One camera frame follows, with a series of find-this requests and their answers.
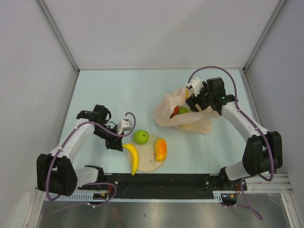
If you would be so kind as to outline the orange yellow fake mango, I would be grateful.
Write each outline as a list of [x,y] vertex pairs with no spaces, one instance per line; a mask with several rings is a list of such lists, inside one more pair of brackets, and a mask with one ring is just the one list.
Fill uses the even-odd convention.
[[155,160],[162,162],[167,157],[167,143],[165,139],[158,139],[155,143]]

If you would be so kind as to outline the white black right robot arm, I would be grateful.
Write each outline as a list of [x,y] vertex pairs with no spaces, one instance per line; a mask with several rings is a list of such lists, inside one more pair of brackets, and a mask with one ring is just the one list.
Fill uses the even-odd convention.
[[220,170],[219,185],[223,190],[231,190],[236,180],[260,176],[270,172],[271,181],[275,171],[283,165],[282,137],[270,132],[249,117],[238,105],[235,95],[226,94],[222,78],[201,81],[191,79],[186,84],[186,104],[193,112],[211,107],[228,120],[246,142],[241,161]]

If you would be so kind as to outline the yellow fake banana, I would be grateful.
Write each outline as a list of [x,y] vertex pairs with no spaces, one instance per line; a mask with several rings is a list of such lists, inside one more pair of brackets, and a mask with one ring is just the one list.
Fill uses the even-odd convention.
[[137,173],[139,166],[139,155],[135,146],[131,143],[123,144],[123,148],[126,149],[132,158],[132,172],[131,175],[134,176]]

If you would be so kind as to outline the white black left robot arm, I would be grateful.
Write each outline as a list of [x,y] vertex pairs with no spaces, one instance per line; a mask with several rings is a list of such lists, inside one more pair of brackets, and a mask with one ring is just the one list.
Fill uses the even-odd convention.
[[89,184],[99,190],[105,184],[101,167],[85,165],[75,169],[73,161],[87,139],[96,135],[105,141],[107,149],[122,151],[124,132],[132,124],[124,117],[118,124],[108,125],[112,115],[103,105],[96,105],[92,111],[82,110],[69,135],[48,154],[41,154],[36,161],[37,187],[48,194],[70,196],[75,189]]

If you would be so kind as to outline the translucent peach plastic bag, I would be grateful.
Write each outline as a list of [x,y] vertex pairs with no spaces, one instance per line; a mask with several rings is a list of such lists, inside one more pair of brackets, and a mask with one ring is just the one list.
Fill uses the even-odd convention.
[[178,131],[189,133],[208,134],[212,131],[212,120],[219,118],[219,114],[210,107],[199,112],[180,114],[170,119],[173,109],[178,106],[186,107],[185,103],[187,89],[185,87],[178,88],[171,94],[165,94],[164,100],[156,105],[153,111],[154,121],[161,127],[171,127]]

